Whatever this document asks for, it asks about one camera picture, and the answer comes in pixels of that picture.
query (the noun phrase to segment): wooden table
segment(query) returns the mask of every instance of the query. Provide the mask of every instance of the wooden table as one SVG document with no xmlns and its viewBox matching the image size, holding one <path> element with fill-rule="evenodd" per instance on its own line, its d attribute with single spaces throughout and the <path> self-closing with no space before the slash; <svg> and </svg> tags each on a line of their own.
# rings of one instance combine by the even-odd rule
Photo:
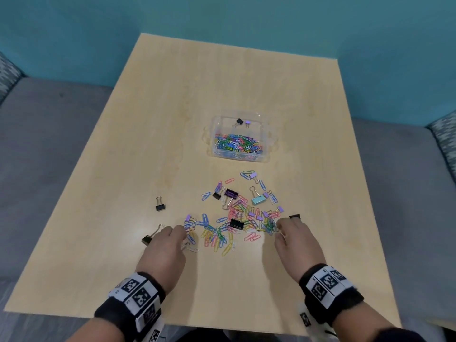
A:
<svg viewBox="0 0 456 342">
<path fill-rule="evenodd" d="M 222 109 L 269 117 L 278 141 L 267 163 L 208 155 L 211 118 Z M 337 61 L 149 34 L 138 39 L 6 310 L 92 317 L 134 271 L 141 238 L 158 224 L 226 216 L 219 201 L 201 200 L 219 180 L 235 178 L 229 187 L 251 198 L 243 170 L 258 172 L 285 216 L 300 213 L 328 263 L 400 325 Z M 166 322 L 305 335 L 296 311 L 303 294 L 274 238 L 235 237 L 225 257 L 201 240 L 198 254 L 185 251 Z"/>
</svg>

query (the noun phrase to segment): black sleeve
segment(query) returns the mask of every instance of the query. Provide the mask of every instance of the black sleeve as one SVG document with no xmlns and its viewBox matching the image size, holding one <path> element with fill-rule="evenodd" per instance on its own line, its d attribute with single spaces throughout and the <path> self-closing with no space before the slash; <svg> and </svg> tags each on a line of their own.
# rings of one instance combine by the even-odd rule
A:
<svg viewBox="0 0 456 342">
<path fill-rule="evenodd" d="M 426 342 L 416 332 L 400 328 L 390 328 L 379 332 L 373 342 Z"/>
</svg>

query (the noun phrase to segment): plastic container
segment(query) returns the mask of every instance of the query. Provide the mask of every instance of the plastic container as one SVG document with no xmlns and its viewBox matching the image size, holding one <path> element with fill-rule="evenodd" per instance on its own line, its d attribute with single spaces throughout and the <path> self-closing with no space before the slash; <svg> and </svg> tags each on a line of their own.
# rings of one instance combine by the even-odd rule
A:
<svg viewBox="0 0 456 342">
<path fill-rule="evenodd" d="M 236 124 L 237 119 L 242 119 L 243 124 Z M 248 128 L 246 127 L 246 121 L 250 121 Z M 254 146 L 253 150 L 249 149 L 249 152 L 242 152 L 241 148 L 233 143 L 230 145 L 234 148 L 233 150 L 221 148 L 222 144 L 218 141 L 219 136 L 227 134 L 254 138 L 261 145 L 261 150 L 256 149 L 256 146 Z M 269 120 L 258 113 L 225 110 L 220 116 L 215 116 L 212 119 L 211 147 L 212 154 L 215 157 L 238 161 L 265 162 L 268 159 L 269 146 L 271 144 Z"/>
</svg>

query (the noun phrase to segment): teal wall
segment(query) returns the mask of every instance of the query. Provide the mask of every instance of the teal wall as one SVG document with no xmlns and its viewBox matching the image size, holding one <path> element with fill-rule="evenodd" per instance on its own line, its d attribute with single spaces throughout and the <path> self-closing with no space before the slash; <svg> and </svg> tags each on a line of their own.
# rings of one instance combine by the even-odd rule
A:
<svg viewBox="0 0 456 342">
<path fill-rule="evenodd" d="M 456 109 L 456 0 L 0 0 L 0 51 L 34 77 L 113 86 L 140 32 L 339 58 L 358 117 Z"/>
</svg>

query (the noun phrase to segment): person's left hand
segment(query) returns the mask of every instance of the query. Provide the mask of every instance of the person's left hand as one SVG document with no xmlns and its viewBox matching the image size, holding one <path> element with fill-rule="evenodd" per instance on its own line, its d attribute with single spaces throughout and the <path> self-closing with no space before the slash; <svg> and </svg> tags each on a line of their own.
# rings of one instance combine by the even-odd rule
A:
<svg viewBox="0 0 456 342">
<path fill-rule="evenodd" d="M 143 271 L 151 275 L 168 295 L 184 270 L 186 259 L 181 246 L 186 237 L 183 226 L 163 228 L 145 248 L 136 272 Z"/>
</svg>

